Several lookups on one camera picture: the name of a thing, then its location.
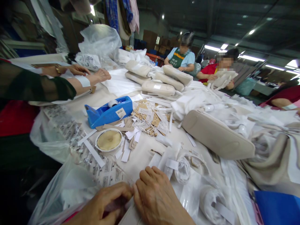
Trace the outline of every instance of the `blue cloth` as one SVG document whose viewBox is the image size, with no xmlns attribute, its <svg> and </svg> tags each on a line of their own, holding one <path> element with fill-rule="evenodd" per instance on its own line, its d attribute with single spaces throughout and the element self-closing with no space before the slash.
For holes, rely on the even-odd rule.
<svg viewBox="0 0 300 225">
<path fill-rule="evenodd" d="M 177 48 L 173 48 L 172 51 L 170 52 L 170 54 L 168 54 L 168 59 L 169 60 L 173 57 L 174 52 L 176 50 L 177 50 Z M 195 54 L 193 52 L 191 52 L 191 50 L 188 50 L 187 53 L 186 53 L 186 56 L 182 60 L 181 66 L 182 67 L 187 67 L 188 64 L 194 64 L 194 63 L 195 63 Z"/>
<path fill-rule="evenodd" d="M 110 27 L 115 28 L 119 33 L 118 3 L 117 0 L 105 0 L 107 19 Z"/>
<path fill-rule="evenodd" d="M 131 12 L 131 9 L 130 9 L 129 0 L 123 0 L 123 5 L 126 10 L 127 22 L 130 23 L 133 19 L 133 13 Z"/>
</svg>

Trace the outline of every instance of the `white bag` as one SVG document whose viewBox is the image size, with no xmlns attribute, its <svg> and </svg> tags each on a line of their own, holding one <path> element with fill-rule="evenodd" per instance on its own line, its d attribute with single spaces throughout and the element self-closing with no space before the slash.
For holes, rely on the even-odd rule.
<svg viewBox="0 0 300 225">
<path fill-rule="evenodd" d="M 49 119 L 41 109 L 35 118 L 30 132 L 30 140 L 39 149 L 54 160 L 64 163 L 70 153 L 69 143 L 49 123 Z"/>
</svg>

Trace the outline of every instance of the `paper tag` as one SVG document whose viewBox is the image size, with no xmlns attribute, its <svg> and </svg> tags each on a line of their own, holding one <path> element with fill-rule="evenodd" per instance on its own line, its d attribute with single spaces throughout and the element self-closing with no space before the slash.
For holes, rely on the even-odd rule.
<svg viewBox="0 0 300 225">
<path fill-rule="evenodd" d="M 166 166 L 173 169 L 173 170 L 178 170 L 179 163 L 177 161 L 172 160 L 172 159 L 167 159 Z"/>
<path fill-rule="evenodd" d="M 91 54 L 82 54 L 82 56 L 78 55 L 75 58 L 75 61 L 89 70 L 98 71 L 101 68 L 101 64 L 99 61 L 99 57 L 97 55 Z"/>
<path fill-rule="evenodd" d="M 119 109 L 118 111 L 116 111 L 116 114 L 118 115 L 118 117 L 121 119 L 124 116 L 126 116 L 126 112 L 123 108 Z"/>
<path fill-rule="evenodd" d="M 223 216 L 228 222 L 230 222 L 232 225 L 234 225 L 235 216 L 232 211 L 227 209 L 225 205 L 223 205 L 220 202 L 216 203 L 215 209 L 220 213 L 221 216 Z"/>
</svg>

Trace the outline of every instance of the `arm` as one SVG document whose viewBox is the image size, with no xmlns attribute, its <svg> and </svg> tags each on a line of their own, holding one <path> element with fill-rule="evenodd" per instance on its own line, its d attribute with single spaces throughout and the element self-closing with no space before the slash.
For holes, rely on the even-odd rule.
<svg viewBox="0 0 300 225">
<path fill-rule="evenodd" d="M 293 104 L 290 100 L 288 100 L 286 98 L 273 99 L 271 101 L 271 103 L 274 106 L 281 108 L 282 110 L 285 110 L 285 109 L 283 109 L 283 107 Z M 297 114 L 300 114 L 300 108 L 296 108 L 296 109 L 292 109 L 292 110 L 297 110 L 298 111 Z"/>
</svg>

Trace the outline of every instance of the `plastic bag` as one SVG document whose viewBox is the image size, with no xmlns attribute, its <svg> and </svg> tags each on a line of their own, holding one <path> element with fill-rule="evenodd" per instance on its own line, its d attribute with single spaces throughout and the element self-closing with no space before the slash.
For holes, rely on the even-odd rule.
<svg viewBox="0 0 300 225">
<path fill-rule="evenodd" d="M 99 189 L 91 173 L 76 165 L 70 155 L 48 184 L 28 224 L 62 224 L 80 211 Z"/>
<path fill-rule="evenodd" d="M 70 153 L 68 141 L 61 133 L 57 132 L 52 123 L 49 123 L 43 110 L 35 118 L 30 132 L 30 140 L 43 153 L 60 163 L 64 163 Z"/>
<path fill-rule="evenodd" d="M 247 78 L 239 86 L 237 86 L 235 91 L 241 95 L 248 96 L 254 88 L 255 84 L 255 80 L 253 80 L 252 78 Z"/>
<path fill-rule="evenodd" d="M 101 67 L 106 70 L 117 69 L 119 66 L 119 48 L 122 42 L 118 32 L 104 24 L 94 24 L 80 32 L 84 42 L 78 47 L 84 54 L 97 55 Z"/>
</svg>

